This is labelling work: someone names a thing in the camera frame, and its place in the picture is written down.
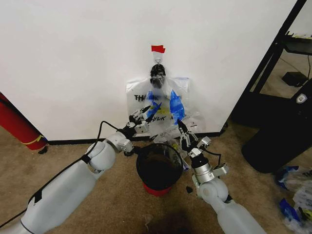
white plastic bag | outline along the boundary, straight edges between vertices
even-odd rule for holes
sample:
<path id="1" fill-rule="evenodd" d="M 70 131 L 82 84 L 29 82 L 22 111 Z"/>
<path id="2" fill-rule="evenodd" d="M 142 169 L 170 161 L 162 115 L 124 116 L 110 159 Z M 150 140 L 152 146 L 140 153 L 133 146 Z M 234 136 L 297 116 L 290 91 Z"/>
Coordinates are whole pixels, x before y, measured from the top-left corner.
<path id="1" fill-rule="evenodd" d="M 192 110 L 192 105 L 189 102 L 189 78 L 169 78 L 165 77 L 161 88 L 152 86 L 150 79 L 135 80 L 127 83 L 127 106 L 128 114 L 156 104 L 161 103 L 160 109 L 154 115 L 150 122 L 150 137 L 154 142 L 161 143 L 168 141 L 174 137 L 180 136 L 176 121 L 170 110 L 170 100 L 175 95 L 180 97 L 184 108 L 183 122 L 187 125 L 190 131 L 197 133 L 200 129 L 205 129 L 204 118 L 199 112 Z"/>

plastic bag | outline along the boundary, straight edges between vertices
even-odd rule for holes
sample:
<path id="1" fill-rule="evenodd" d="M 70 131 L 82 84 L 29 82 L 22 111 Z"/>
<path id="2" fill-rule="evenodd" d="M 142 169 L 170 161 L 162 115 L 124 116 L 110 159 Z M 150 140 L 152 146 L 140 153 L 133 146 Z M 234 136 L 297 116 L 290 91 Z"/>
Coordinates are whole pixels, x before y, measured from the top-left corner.
<path id="1" fill-rule="evenodd" d="M 296 234 L 312 234 L 312 222 L 304 218 L 296 204 L 293 208 L 285 199 L 279 203 L 281 212 L 286 217 L 284 224 Z"/>
<path id="2" fill-rule="evenodd" d="M 129 115 L 151 105 L 160 105 L 149 124 L 150 137 L 155 143 L 166 142 L 180 136 L 177 119 L 182 118 L 190 131 L 205 129 L 204 118 L 192 110 L 189 102 L 189 78 L 169 78 L 161 84 L 151 84 L 150 79 L 130 81 L 126 86 Z"/>
<path id="3" fill-rule="evenodd" d="M 279 186 L 293 192 L 302 186 L 312 188 L 312 170 L 299 166 L 285 167 L 276 173 L 275 180 Z"/>

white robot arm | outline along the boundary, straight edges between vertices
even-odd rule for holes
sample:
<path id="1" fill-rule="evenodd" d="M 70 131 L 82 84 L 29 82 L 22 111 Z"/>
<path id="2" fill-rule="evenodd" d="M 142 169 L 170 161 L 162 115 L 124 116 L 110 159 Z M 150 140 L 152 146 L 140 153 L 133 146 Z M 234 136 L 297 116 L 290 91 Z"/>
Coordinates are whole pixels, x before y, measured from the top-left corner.
<path id="1" fill-rule="evenodd" d="M 192 180 L 197 196 L 210 204 L 217 213 L 218 222 L 225 234 L 266 234 L 253 216 L 234 200 L 228 199 L 228 188 L 218 177 L 229 171 L 227 164 L 212 168 L 202 154 L 211 140 L 206 136 L 198 138 L 188 131 L 182 121 L 178 121 L 181 132 L 181 148 L 188 152 L 192 161 Z"/>
<path id="2" fill-rule="evenodd" d="M 112 167 L 116 152 L 132 149 L 132 143 L 120 132 L 99 141 L 88 154 L 89 162 L 78 160 L 35 193 L 21 220 L 0 233 L 43 234 L 59 226 L 93 190 L 97 179 Z"/>

beige carpet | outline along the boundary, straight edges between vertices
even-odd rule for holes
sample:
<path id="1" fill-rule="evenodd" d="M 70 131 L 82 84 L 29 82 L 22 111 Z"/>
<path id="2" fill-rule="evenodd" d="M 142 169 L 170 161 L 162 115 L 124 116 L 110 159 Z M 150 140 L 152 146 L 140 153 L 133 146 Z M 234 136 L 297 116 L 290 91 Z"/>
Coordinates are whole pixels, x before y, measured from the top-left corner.
<path id="1" fill-rule="evenodd" d="M 292 233 L 282 223 L 278 202 L 292 197 L 277 187 L 273 176 L 255 171 L 243 158 L 242 143 L 256 132 L 230 122 L 228 130 L 213 139 L 210 150 L 222 153 L 222 161 L 230 167 L 222 179 L 233 199 L 245 206 L 269 234 Z M 29 197 L 63 167 L 80 157 L 88 145 L 50 146 L 44 155 L 30 151 L 0 128 L 0 222 L 23 210 Z M 311 164 L 312 150 L 297 157 L 291 165 Z M 215 164 L 216 158 L 210 157 Z M 184 173 L 172 190 L 154 197 L 143 189 L 136 172 L 136 157 L 117 155 L 112 169 L 96 184 L 94 190 L 60 226 L 50 234 L 192 234 L 223 233 L 212 208 L 188 194 L 194 188 L 191 172 Z M 145 219 L 153 217 L 145 226 Z"/>

black cord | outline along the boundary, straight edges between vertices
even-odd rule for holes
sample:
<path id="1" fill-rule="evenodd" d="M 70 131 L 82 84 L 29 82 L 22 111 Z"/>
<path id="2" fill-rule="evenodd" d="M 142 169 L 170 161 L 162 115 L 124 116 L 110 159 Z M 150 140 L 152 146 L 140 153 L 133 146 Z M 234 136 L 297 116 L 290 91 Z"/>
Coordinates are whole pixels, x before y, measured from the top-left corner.
<path id="1" fill-rule="evenodd" d="M 205 148 L 202 148 L 203 151 L 209 153 L 210 155 L 215 155 L 215 156 L 219 156 L 219 159 L 218 159 L 218 166 L 221 164 L 221 156 L 222 154 L 217 154 L 217 153 L 213 153 L 213 152 L 210 152 L 208 150 L 206 150 Z"/>
<path id="2" fill-rule="evenodd" d="M 310 78 L 310 71 L 311 71 L 311 63 L 310 63 L 310 57 L 308 55 L 308 64 L 309 64 L 309 72 L 308 72 L 308 79 Z"/>
<path id="3" fill-rule="evenodd" d="M 5 223 L 2 223 L 0 225 L 0 228 L 2 228 L 4 225 L 8 224 L 9 222 L 11 222 L 12 220 L 16 219 L 18 216 L 20 216 L 22 213 L 24 213 L 27 210 L 27 208 L 25 210 L 23 210 L 22 212 L 20 212 L 19 214 L 17 214 L 16 216 L 10 218 L 8 221 L 6 221 Z"/>
<path id="4" fill-rule="evenodd" d="M 107 125 L 109 125 L 110 127 L 116 129 L 117 131 L 120 131 L 118 128 L 116 128 L 114 125 L 106 122 L 106 121 L 102 121 L 100 126 L 99 126 L 99 130 L 98 130 L 98 135 L 97 135 L 97 139 L 94 142 L 93 147 L 86 153 L 84 154 L 82 157 L 84 156 L 88 156 L 90 154 L 90 152 L 95 148 L 96 144 L 99 141 L 99 137 L 101 135 L 101 131 L 102 131 L 102 125 L 103 123 L 106 123 Z M 78 158 L 76 161 L 72 162 L 71 164 L 69 164 L 67 167 L 65 167 L 63 170 L 61 170 L 59 173 L 57 173 L 55 176 L 52 177 L 52 179 L 50 179 L 47 183 L 45 183 L 40 189 L 38 189 L 29 199 L 28 203 L 35 197 L 35 195 L 37 193 L 41 193 L 41 191 L 49 184 L 51 183 L 56 177 L 58 177 L 60 174 L 62 174 L 65 170 L 67 170 L 69 167 L 71 167 L 72 165 L 74 165 L 76 162 L 80 161 L 82 159 L 82 157 Z M 12 217 L 11 219 L 9 219 L 8 221 L 6 221 L 5 223 L 2 223 L 0 225 L 0 228 L 2 228 L 4 225 L 8 224 L 9 222 L 11 222 L 12 220 L 14 220 L 15 218 L 17 218 L 18 216 L 20 216 L 21 214 L 23 214 L 25 211 L 27 210 L 27 208 L 25 210 L 23 210 L 22 212 L 20 212 L 19 214 L 17 214 L 16 216 Z"/>

